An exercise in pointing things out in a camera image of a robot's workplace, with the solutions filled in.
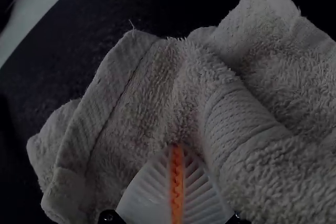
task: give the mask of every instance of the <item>dark background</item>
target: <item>dark background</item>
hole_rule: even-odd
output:
[[[334,0],[293,0],[336,38]],[[81,97],[105,54],[132,29],[183,37],[218,25],[239,0],[60,0],[0,69],[1,223],[51,223],[25,150],[52,111]]]

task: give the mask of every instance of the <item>black screw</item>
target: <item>black screw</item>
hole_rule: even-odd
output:
[[[123,219],[114,210],[105,210],[101,212],[98,224],[126,224]]]

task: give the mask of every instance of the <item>white surface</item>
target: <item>white surface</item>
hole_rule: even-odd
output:
[[[57,1],[58,0],[16,1],[11,18],[0,34],[0,68],[30,30]]]

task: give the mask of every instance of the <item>terry cloth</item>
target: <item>terry cloth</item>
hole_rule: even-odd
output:
[[[335,223],[335,42],[291,0],[242,0],[186,39],[133,30],[27,144],[57,223],[97,223],[170,143],[253,223]]]

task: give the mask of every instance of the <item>orange strip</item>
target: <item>orange strip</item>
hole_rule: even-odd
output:
[[[182,224],[183,210],[183,150],[173,146],[171,159],[171,207],[172,224]]]

